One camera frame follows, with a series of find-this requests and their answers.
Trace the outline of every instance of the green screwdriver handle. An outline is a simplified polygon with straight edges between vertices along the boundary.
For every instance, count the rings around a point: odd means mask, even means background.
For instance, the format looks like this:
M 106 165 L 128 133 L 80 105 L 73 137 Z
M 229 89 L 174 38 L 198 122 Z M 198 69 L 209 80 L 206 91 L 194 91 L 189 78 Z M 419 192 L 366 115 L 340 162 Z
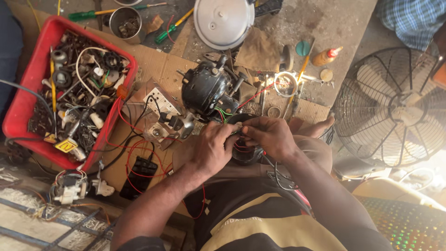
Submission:
M 68 14 L 68 19 L 70 19 L 73 22 L 82 21 L 85 19 L 95 18 L 95 11 L 91 10 L 89 12 L 76 12 Z
M 169 27 L 169 34 L 171 34 L 173 31 L 177 30 L 177 27 L 175 25 L 170 25 Z M 165 39 L 167 38 L 167 31 L 163 31 L 163 33 L 159 34 L 155 38 L 155 43 L 157 45 L 161 44 Z

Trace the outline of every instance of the plastic connector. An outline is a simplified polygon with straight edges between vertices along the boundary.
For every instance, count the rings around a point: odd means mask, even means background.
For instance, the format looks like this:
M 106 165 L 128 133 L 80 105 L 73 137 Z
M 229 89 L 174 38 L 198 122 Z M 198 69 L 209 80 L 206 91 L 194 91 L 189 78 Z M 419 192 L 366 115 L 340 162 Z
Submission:
M 122 85 L 118 86 L 118 89 L 116 90 L 116 96 L 120 97 L 122 100 L 125 100 L 127 95 L 128 95 L 127 88 L 125 88 Z

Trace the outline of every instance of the fan guard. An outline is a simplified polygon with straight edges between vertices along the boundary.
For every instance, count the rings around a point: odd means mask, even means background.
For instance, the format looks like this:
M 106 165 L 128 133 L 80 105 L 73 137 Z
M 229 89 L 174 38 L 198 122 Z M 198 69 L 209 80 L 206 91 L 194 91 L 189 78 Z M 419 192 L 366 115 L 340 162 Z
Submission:
M 446 144 L 446 91 L 429 80 L 437 62 L 421 51 L 391 48 L 351 67 L 333 106 L 344 146 L 388 167 L 439 151 Z

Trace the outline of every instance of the screwdriver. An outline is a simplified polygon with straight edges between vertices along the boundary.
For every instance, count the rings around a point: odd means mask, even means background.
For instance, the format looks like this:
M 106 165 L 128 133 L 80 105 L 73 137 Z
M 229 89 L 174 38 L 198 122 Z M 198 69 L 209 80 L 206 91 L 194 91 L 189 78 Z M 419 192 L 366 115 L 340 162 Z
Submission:
M 53 46 L 50 46 L 50 53 L 51 52 L 53 52 Z M 53 73 L 54 73 L 54 60 L 52 58 L 50 58 L 51 99 L 53 100 L 53 115 L 54 115 L 54 121 L 56 122 L 56 112 L 57 112 L 56 85 L 54 84 Z M 54 127 L 55 127 L 54 135 L 57 138 L 57 124 L 55 124 Z
M 149 8 L 149 7 L 153 7 L 153 6 L 166 5 L 166 4 L 167 3 L 141 4 L 141 5 L 133 6 L 132 8 L 145 9 L 145 8 Z M 70 21 L 77 22 L 77 21 L 81 21 L 81 20 L 85 20 L 85 19 L 96 18 L 97 15 L 112 13 L 115 10 L 117 10 L 117 9 L 109 9 L 109 10 L 103 10 L 103 11 L 91 10 L 89 12 L 76 12 L 76 13 L 68 14 L 68 19 L 70 19 Z
M 180 25 L 184 20 L 186 20 L 186 18 L 188 18 L 192 12 L 194 12 L 194 8 L 192 8 L 190 11 L 188 11 L 186 13 L 186 15 L 184 15 L 182 18 L 180 18 L 180 20 L 178 20 L 174 25 L 170 25 L 169 27 L 169 34 L 175 30 L 177 30 L 177 26 Z M 167 38 L 167 31 L 165 30 L 163 33 L 159 34 L 156 38 L 155 38 L 155 43 L 156 44 L 161 44 L 164 39 Z
M 308 55 L 305 57 L 305 62 L 302 65 L 301 72 L 299 73 L 299 77 L 297 78 L 297 83 L 298 84 L 299 84 L 299 82 L 302 79 L 302 75 L 304 74 L 305 68 L 306 68 L 306 66 L 308 64 L 308 61 L 310 59 L 310 53 L 313 50 L 315 41 L 316 41 L 316 38 L 313 40 L 313 43 L 311 44 L 310 51 L 308 52 Z M 294 97 L 293 107 L 291 108 L 291 117 L 296 115 L 296 111 L 297 111 L 297 108 L 299 107 L 299 100 L 301 98 L 303 88 L 304 88 L 304 82 L 302 82 L 301 85 L 299 86 L 299 91 L 297 92 L 297 97 Z

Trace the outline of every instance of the black electric motor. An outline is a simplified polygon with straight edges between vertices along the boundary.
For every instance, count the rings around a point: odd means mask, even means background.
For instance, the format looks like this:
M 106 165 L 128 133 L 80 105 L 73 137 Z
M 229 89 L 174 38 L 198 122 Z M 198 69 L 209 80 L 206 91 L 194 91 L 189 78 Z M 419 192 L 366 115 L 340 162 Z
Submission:
M 226 59 L 222 55 L 216 64 L 203 61 L 185 74 L 180 72 L 184 77 L 181 91 L 183 104 L 186 109 L 198 115 L 201 122 L 207 123 L 211 118 L 220 121 L 216 107 L 229 114 L 238 109 L 239 102 L 232 95 L 244 78 L 240 77 L 235 85 L 231 84 L 231 78 L 223 68 Z

